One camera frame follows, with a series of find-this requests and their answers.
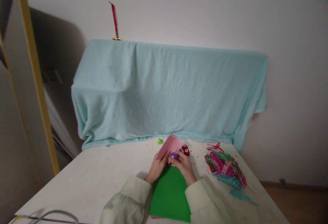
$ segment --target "hanging ribbon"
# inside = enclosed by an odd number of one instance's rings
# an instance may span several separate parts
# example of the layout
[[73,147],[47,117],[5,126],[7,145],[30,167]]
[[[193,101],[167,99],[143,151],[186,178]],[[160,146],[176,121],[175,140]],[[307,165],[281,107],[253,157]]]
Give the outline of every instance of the hanging ribbon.
[[118,30],[118,27],[117,27],[117,18],[116,18],[116,9],[115,9],[115,5],[112,4],[111,2],[109,2],[109,3],[112,5],[113,18],[114,18],[114,24],[115,24],[115,34],[116,34],[116,37],[113,38],[113,40],[122,41],[122,39],[119,38],[119,30]]

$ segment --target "green paper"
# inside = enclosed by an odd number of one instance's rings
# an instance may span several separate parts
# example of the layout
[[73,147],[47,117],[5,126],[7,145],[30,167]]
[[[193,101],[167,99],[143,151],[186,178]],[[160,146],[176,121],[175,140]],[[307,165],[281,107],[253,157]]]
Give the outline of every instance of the green paper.
[[180,171],[176,167],[165,167],[154,184],[149,214],[190,223],[191,213],[185,195],[186,189],[187,184]]

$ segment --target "pink card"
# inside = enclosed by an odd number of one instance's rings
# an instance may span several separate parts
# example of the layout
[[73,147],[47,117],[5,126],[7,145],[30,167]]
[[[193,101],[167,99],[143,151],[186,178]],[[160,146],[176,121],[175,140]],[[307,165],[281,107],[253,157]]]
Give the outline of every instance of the pink card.
[[161,160],[167,151],[171,151],[171,153],[174,152],[175,154],[177,154],[182,146],[182,140],[180,140],[174,134],[170,134],[170,136],[166,139],[162,148],[160,149],[156,160]]

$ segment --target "wooden floor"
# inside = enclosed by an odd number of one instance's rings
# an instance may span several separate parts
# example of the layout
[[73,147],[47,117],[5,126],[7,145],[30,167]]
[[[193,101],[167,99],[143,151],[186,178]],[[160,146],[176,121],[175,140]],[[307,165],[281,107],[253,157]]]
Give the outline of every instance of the wooden floor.
[[328,223],[328,192],[264,188],[291,224]]

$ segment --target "person's right hand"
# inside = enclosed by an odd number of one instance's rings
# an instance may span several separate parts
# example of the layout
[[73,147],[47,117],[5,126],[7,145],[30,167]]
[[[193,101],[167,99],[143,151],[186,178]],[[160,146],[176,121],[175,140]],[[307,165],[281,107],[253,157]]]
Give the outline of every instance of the person's right hand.
[[179,156],[177,160],[170,157],[169,161],[173,163],[175,166],[177,166],[181,174],[184,176],[187,186],[190,186],[197,181],[194,171],[192,170],[190,159],[181,151],[179,151],[177,155]]

